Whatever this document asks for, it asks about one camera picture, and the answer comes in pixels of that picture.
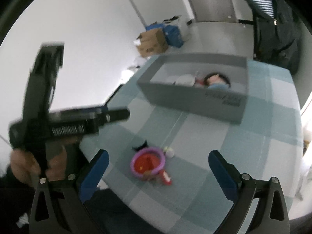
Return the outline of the person's left hand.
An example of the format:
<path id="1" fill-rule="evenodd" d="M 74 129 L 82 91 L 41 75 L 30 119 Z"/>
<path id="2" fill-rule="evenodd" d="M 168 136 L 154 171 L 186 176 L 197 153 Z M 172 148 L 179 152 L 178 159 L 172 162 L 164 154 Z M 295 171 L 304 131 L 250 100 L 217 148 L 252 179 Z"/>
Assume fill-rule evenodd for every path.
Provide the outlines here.
<path id="1" fill-rule="evenodd" d="M 39 178 L 41 169 L 34 156 L 23 150 L 13 150 L 10 158 L 10 166 L 13 175 L 22 183 L 34 187 L 34 181 Z M 65 148 L 48 161 L 48 169 L 45 172 L 48 181 L 60 181 L 65 179 L 67 166 L 67 153 Z"/>

